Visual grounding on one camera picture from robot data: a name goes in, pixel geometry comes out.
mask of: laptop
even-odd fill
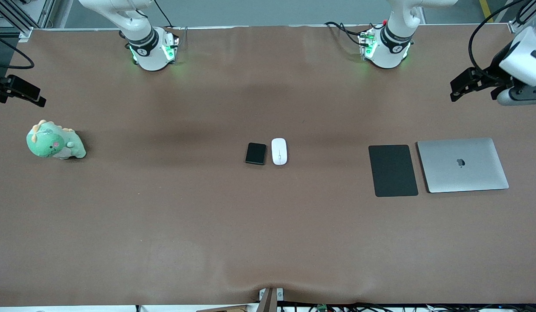
[[[491,138],[419,141],[418,153],[430,193],[509,188]]]

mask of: green plush toy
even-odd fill
[[[29,131],[27,146],[33,154],[43,158],[83,158],[87,154],[73,129],[62,128],[46,120],[41,120]]]

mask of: table surface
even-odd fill
[[[397,69],[335,28],[193,30],[146,72],[117,32],[34,31],[11,71],[40,109],[0,105],[0,306],[536,302],[536,105],[450,102],[474,26],[421,26]],[[489,62],[511,36],[476,37]],[[14,63],[23,60],[17,55]],[[40,119],[88,156],[42,159]],[[288,143],[282,167],[249,142]],[[491,137],[510,189],[429,194],[415,142]],[[377,198],[368,146],[408,144],[420,194]]]

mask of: black mouse pad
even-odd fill
[[[369,146],[368,151],[377,197],[418,195],[407,145]]]

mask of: white mouse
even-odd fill
[[[285,142],[285,139],[276,138],[272,140],[272,160],[278,166],[287,163],[287,142]]]

